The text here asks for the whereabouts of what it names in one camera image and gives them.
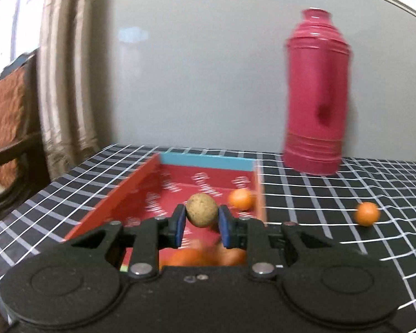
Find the orange tangerine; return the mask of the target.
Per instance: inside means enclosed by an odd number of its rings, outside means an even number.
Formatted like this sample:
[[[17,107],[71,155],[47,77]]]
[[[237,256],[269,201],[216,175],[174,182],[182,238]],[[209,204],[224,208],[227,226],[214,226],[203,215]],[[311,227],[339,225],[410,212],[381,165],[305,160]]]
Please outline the orange tangerine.
[[[378,205],[373,202],[360,203],[354,214],[354,220],[359,226],[369,227],[377,223],[380,218],[380,210]]]
[[[228,204],[238,211],[251,211],[255,206],[255,193],[247,188],[234,190],[228,196]]]
[[[217,265],[216,256],[208,249],[202,248],[177,249],[168,257],[159,259],[160,268],[165,266],[204,267]]]

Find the brown potato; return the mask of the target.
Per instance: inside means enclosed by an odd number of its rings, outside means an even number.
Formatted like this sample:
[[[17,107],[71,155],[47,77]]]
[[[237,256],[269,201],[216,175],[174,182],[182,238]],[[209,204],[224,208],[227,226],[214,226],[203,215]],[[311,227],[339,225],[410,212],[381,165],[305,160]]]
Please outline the brown potato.
[[[186,202],[186,215],[193,226],[206,228],[217,220],[218,205],[210,195],[193,194]]]

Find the black white grid tablecloth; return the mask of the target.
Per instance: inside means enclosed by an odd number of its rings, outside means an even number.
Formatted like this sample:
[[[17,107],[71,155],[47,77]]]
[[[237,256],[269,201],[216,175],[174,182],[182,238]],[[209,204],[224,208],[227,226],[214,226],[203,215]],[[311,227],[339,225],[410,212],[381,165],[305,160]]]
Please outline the black white grid tablecloth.
[[[0,221],[0,282],[7,270],[63,240],[116,185],[160,147],[113,144],[58,177]],[[416,162],[345,158],[338,173],[295,172],[275,153],[196,149],[196,154],[255,159],[263,175],[267,223],[293,221],[392,263],[407,291],[397,318],[416,332]],[[354,220],[362,202],[378,205],[372,226]]]

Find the red cardboard box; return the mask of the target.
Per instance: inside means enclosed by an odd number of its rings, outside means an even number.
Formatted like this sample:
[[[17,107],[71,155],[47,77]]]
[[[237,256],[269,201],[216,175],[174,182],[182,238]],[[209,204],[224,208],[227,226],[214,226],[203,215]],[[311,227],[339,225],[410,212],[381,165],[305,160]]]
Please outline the red cardboard box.
[[[238,211],[228,204],[230,193],[241,188],[255,193],[251,211]],[[218,209],[225,205],[236,218],[263,220],[263,192],[261,170],[254,159],[156,153],[97,203],[66,238],[72,240],[116,220],[131,228],[153,217],[170,217],[177,205],[186,208],[187,200],[197,193],[210,195]],[[223,245],[218,217],[212,226],[198,228],[186,215],[181,246],[161,249],[158,264],[160,258],[184,248],[208,249],[217,258],[218,245]],[[132,250],[133,247],[127,247],[121,264],[127,271]]]

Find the wicker chair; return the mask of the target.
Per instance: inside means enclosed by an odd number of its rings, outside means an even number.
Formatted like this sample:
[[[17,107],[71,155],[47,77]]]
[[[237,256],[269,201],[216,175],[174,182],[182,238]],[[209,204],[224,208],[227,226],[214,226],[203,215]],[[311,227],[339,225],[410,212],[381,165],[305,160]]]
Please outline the wicker chair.
[[[0,74],[0,220],[50,182],[40,123],[38,51]]]

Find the red thermos flask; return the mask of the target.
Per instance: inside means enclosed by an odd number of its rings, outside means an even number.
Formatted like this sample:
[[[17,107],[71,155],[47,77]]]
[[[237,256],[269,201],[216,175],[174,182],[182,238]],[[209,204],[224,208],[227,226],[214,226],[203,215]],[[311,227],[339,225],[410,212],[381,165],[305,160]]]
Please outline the red thermos flask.
[[[288,114],[286,166],[311,175],[335,175],[342,161],[349,95],[351,48],[319,8],[286,41]]]

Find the beige curtain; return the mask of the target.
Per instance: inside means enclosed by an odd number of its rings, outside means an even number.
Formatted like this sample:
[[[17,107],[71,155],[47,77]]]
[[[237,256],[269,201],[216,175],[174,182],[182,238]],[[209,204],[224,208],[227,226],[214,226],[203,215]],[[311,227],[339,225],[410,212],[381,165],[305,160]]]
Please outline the beige curtain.
[[[37,52],[45,157],[55,179],[115,141],[99,0],[45,0]]]

